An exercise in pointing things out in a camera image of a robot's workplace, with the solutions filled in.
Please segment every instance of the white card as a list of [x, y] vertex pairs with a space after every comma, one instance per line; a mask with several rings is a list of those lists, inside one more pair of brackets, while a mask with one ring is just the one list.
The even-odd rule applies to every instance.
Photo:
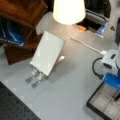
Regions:
[[64, 40], [44, 31], [30, 64], [49, 76], [64, 44]]

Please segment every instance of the white tabletop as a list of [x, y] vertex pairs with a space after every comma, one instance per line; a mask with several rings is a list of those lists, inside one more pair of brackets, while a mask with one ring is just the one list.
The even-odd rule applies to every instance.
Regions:
[[[76, 38], [98, 50], [116, 47], [90, 31], [79, 33]], [[33, 89], [25, 82], [32, 71], [31, 59], [9, 66], [1, 47], [0, 80], [42, 120], [93, 120], [85, 105], [101, 83], [91, 69], [93, 60], [100, 55], [73, 40], [66, 40], [62, 55], [65, 60]]]

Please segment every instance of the black grid mat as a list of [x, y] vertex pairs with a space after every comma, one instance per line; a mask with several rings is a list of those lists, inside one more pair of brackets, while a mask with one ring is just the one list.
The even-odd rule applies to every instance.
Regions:
[[40, 120], [0, 83], [0, 120]]

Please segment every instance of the lamp shade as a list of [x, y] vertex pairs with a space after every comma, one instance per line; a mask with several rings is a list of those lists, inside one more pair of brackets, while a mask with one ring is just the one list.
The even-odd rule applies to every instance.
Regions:
[[53, 17], [65, 25], [82, 21], [85, 17], [84, 0], [55, 0]]

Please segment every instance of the cable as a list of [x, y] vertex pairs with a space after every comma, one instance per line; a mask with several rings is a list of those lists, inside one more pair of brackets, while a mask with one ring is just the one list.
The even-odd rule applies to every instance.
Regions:
[[93, 14], [93, 15], [96, 15], [96, 16], [104, 19], [106, 22], [108, 22], [108, 18], [105, 17], [105, 16], [102, 16], [102, 15], [100, 15], [100, 14], [97, 14], [97, 13], [95, 13], [95, 12], [93, 12], [93, 11], [88, 10], [88, 9], [86, 9], [86, 12], [89, 12], [89, 13], [91, 13], [91, 14]]
[[95, 59], [95, 60], [93, 61], [93, 64], [92, 64], [92, 71], [93, 71], [93, 73], [94, 73], [100, 80], [103, 79], [104, 75], [97, 73], [97, 72], [95, 71], [94, 66], [95, 66], [95, 63], [96, 63], [98, 60], [101, 60], [101, 59], [102, 59], [102, 57]]
[[99, 51], [99, 50], [97, 50], [97, 49], [95, 49], [95, 48], [93, 48], [93, 47], [91, 47], [91, 46], [85, 44], [84, 42], [82, 42], [82, 41], [80, 41], [80, 40], [78, 40], [78, 39], [74, 39], [74, 38], [72, 38], [72, 37], [71, 37], [71, 39], [74, 40], [74, 41], [80, 42], [82, 45], [84, 45], [84, 46], [86, 46], [86, 47], [88, 47], [88, 48], [94, 50], [95, 52], [97, 52], [97, 53], [99, 53], [99, 54], [101, 54], [101, 55], [105, 55], [106, 52], [107, 52], [107, 51], [105, 51], [105, 50]]

